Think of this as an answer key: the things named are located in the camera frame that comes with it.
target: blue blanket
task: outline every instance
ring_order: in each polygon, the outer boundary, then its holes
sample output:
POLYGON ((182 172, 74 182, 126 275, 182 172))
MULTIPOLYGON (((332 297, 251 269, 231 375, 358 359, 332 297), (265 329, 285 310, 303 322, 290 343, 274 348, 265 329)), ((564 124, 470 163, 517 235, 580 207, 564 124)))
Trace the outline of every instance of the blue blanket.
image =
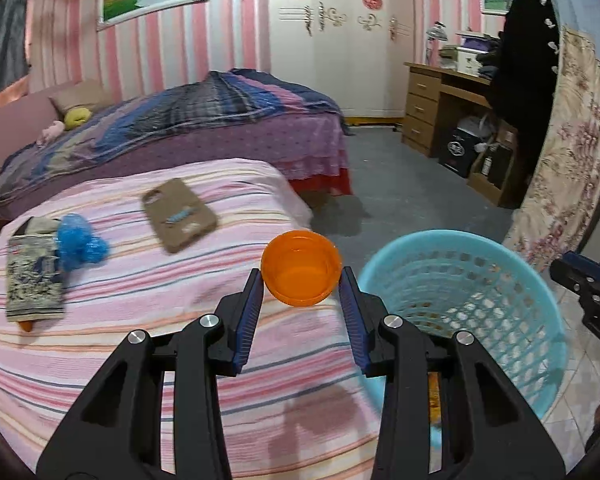
POLYGON ((63 174, 93 168, 154 140, 254 123, 283 114, 333 113, 338 105, 310 88, 255 70, 210 72, 204 81, 114 105, 44 148, 24 147, 0 171, 0 205, 63 174))

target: metal screw head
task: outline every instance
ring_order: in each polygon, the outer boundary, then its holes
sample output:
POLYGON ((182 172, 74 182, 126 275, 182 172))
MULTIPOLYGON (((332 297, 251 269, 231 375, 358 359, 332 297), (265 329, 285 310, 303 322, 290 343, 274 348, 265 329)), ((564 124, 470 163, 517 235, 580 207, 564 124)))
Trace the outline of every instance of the metal screw head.
POLYGON ((462 332, 458 332, 456 334, 456 339, 461 345, 469 346, 475 341, 475 337, 471 332, 467 332, 466 330, 462 330, 462 332))
POLYGON ((144 330, 133 330, 133 332, 129 332, 129 335, 126 336, 126 339, 132 345, 137 345, 146 339, 146 332, 144 330))
POLYGON ((216 314, 205 314, 200 318, 200 325, 205 328, 211 328, 220 323, 220 318, 216 314))
POLYGON ((382 320, 385 325, 389 328, 398 328, 402 326, 402 318, 400 316, 396 316, 395 314, 389 314, 388 316, 384 316, 382 320))

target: pink stuffed toy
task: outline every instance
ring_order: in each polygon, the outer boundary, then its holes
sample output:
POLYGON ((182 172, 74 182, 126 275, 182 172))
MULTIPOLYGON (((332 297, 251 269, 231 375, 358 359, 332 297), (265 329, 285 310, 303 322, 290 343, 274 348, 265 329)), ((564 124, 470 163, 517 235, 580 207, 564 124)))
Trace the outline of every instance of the pink stuffed toy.
POLYGON ((36 144, 39 148, 43 148, 50 142, 56 140, 64 132, 64 123, 62 121, 54 121, 51 126, 42 130, 42 135, 36 140, 36 144))

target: purple bedspread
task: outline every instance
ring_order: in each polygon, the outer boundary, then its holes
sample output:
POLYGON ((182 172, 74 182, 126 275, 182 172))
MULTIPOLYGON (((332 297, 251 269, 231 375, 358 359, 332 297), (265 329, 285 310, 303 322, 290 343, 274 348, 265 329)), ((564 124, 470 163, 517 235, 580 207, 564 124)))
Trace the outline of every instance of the purple bedspread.
POLYGON ((164 170, 191 162, 248 158, 272 164, 288 179, 339 176, 347 168, 340 117, 332 113, 288 114, 256 123, 197 130, 166 137, 99 166, 45 180, 0 201, 0 220, 11 221, 57 193, 97 178, 164 170))

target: hanging black coat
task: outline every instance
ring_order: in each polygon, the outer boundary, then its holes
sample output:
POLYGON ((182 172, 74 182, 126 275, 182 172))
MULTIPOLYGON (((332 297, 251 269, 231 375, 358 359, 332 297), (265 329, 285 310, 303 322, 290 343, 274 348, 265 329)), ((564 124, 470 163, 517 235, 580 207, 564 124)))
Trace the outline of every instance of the hanging black coat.
POLYGON ((487 95, 496 114, 518 129, 518 153, 529 172, 538 161, 554 102, 559 29, 551 0, 513 0, 500 67, 487 95))

